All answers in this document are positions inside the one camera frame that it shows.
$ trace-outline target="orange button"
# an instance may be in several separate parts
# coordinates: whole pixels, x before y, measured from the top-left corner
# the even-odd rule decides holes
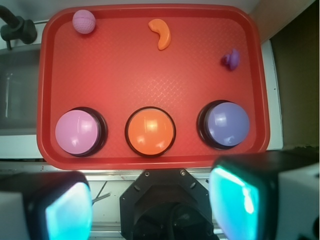
[[[137,154],[157,157],[174,143],[176,127],[172,118],[162,109],[145,107],[130,116],[125,127],[125,137]]]

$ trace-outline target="orange toy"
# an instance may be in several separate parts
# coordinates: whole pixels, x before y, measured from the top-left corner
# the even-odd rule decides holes
[[[144,157],[164,154],[174,143],[176,128],[171,117],[157,107],[144,107],[129,118],[125,136],[129,146]]]
[[[162,19],[153,19],[148,23],[148,25],[151,31],[156,32],[160,35],[158,49],[166,49],[171,42],[171,33],[166,22]]]

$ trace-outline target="purple toy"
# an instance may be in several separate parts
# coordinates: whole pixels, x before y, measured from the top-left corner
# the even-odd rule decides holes
[[[232,49],[231,54],[224,55],[222,58],[222,62],[229,66],[229,69],[231,71],[235,70],[240,62],[240,54],[236,49]]]

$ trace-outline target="faucet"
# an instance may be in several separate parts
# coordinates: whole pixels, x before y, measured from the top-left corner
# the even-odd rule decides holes
[[[32,20],[24,20],[21,16],[15,16],[8,8],[0,5],[0,18],[5,21],[0,29],[6,46],[11,50],[10,40],[20,39],[24,44],[32,44],[37,38],[37,31]]]

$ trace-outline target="pink ball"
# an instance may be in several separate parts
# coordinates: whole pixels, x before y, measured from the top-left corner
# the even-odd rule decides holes
[[[73,15],[72,24],[77,32],[89,34],[95,29],[96,18],[88,10],[79,10]]]
[[[97,121],[82,110],[65,113],[55,127],[55,138],[59,146],[67,153],[81,155],[89,151],[99,137]]]

